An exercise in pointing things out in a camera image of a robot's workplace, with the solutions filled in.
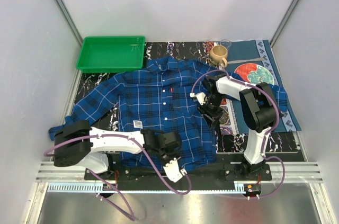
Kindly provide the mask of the blue plaid shirt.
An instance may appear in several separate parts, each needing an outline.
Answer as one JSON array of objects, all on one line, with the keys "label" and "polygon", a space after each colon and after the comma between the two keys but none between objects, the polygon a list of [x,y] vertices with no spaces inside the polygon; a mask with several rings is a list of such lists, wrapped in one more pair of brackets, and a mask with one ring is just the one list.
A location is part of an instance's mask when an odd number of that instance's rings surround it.
[{"label": "blue plaid shirt", "polygon": [[90,90],[65,117],[65,125],[80,120],[94,124],[117,107],[120,131],[134,131],[140,122],[145,129],[178,132],[179,165],[192,171],[216,161],[217,140],[190,93],[203,92],[203,78],[218,75],[196,59],[149,60],[143,69],[115,74]]}]

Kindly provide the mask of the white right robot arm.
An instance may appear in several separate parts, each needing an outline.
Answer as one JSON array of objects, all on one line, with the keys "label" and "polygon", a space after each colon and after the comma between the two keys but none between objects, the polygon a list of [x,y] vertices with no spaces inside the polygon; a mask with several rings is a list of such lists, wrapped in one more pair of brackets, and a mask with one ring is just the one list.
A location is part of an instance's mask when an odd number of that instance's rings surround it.
[{"label": "white right robot arm", "polygon": [[199,102],[198,111],[209,128],[218,129],[223,114],[222,100],[229,96],[240,101],[243,119],[248,126],[248,140],[242,162],[235,174],[247,180],[262,178],[266,164],[267,139],[282,117],[273,92],[267,83],[250,84],[229,75],[202,75],[202,85],[207,93],[194,92],[190,97]]}]

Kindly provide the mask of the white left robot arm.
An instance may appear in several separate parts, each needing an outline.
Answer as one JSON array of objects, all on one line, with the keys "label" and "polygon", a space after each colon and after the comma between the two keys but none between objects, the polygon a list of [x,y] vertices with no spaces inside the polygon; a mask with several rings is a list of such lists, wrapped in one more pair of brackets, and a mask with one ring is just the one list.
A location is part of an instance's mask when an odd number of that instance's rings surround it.
[{"label": "white left robot arm", "polygon": [[107,180],[114,174],[109,152],[133,155],[146,152],[159,159],[167,178],[176,183],[186,174],[178,162],[181,147],[181,137],[175,131],[105,131],[91,127],[86,120],[80,120],[56,132],[52,156],[56,167],[81,166]]}]

